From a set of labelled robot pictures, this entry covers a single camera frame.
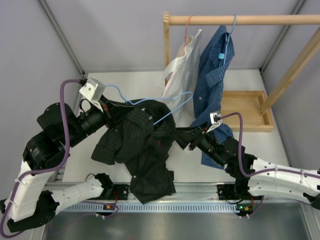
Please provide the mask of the light blue wire hanger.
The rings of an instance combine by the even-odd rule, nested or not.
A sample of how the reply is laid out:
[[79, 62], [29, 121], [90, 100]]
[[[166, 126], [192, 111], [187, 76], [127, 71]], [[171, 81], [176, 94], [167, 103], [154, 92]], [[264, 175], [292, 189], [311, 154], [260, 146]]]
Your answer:
[[[153, 125], [156, 126], [160, 122], [162, 122], [164, 119], [168, 118], [171, 116], [173, 113], [175, 113], [177, 110], [179, 110], [182, 106], [184, 106], [186, 103], [191, 101], [193, 98], [193, 93], [191, 91], [186, 91], [183, 93], [180, 93], [176, 97], [158, 97], [158, 98], [143, 98], [143, 99], [138, 99], [137, 101], [129, 100], [127, 99], [121, 92], [121, 89], [116, 85], [116, 84], [106, 84], [104, 88], [112, 87], [117, 89], [118, 95], [120, 98], [124, 101], [124, 104], [126, 106], [130, 107], [164, 107], [164, 114], [158, 118], [156, 121], [153, 122]], [[179, 103], [178, 106], [174, 107], [172, 110], [168, 108], [168, 106], [163, 102], [163, 100], [168, 100], [171, 102], [178, 102], [181, 100], [183, 97], [186, 95], [189, 95], [189, 97], [184, 100], [182, 103]]]

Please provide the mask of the black pinstripe shirt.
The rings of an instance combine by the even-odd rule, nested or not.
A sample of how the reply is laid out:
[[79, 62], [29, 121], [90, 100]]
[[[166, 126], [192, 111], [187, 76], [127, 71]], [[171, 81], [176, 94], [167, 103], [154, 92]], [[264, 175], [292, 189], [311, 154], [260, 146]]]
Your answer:
[[107, 130], [97, 143], [91, 159], [107, 165], [125, 164], [132, 176], [130, 186], [138, 193], [168, 189], [174, 172], [166, 161], [173, 145], [176, 123], [172, 115], [156, 126], [164, 107], [138, 106], [129, 112], [116, 130]]

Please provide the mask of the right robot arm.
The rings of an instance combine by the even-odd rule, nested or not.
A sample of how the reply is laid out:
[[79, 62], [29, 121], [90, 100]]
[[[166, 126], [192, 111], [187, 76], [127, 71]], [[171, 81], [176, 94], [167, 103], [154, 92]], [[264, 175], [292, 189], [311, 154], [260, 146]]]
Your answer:
[[320, 208], [319, 170], [299, 169], [262, 160], [245, 152], [232, 137], [219, 144], [203, 126], [179, 127], [173, 137], [181, 149], [200, 149], [235, 179], [232, 192], [243, 199], [269, 196], [292, 199]]

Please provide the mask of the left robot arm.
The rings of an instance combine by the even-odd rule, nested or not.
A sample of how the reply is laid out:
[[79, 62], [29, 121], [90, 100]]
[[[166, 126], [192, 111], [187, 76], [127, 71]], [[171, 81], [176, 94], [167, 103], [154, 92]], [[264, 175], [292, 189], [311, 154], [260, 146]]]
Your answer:
[[[106, 126], [115, 129], [132, 105], [110, 100], [101, 101], [102, 110], [91, 106], [75, 116], [66, 104], [66, 122], [70, 144], [75, 146]], [[12, 234], [46, 225], [64, 209], [87, 200], [126, 200], [128, 186], [113, 184], [105, 173], [97, 173], [88, 181], [62, 190], [44, 190], [47, 181], [63, 163], [65, 134], [59, 103], [50, 105], [37, 118], [42, 131], [27, 143], [22, 154], [20, 175], [10, 197], [0, 202], [2, 224], [7, 224]]]

